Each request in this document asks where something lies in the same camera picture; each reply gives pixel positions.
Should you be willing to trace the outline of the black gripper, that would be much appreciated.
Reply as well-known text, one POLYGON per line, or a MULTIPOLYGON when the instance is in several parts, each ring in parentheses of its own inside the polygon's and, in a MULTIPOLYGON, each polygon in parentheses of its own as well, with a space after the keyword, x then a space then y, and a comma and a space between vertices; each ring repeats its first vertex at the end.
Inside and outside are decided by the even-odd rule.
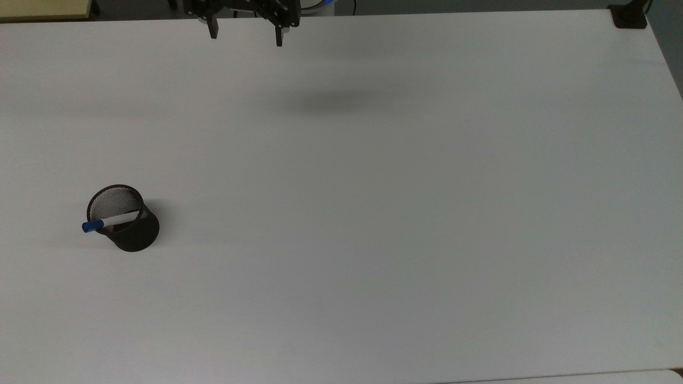
POLYGON ((211 39, 217 39, 219 25, 217 14, 225 8, 256 14, 275 25, 276 46, 283 46, 287 27, 298 27, 301 19, 300 1, 183 1, 182 8, 188 15, 205 22, 211 39))

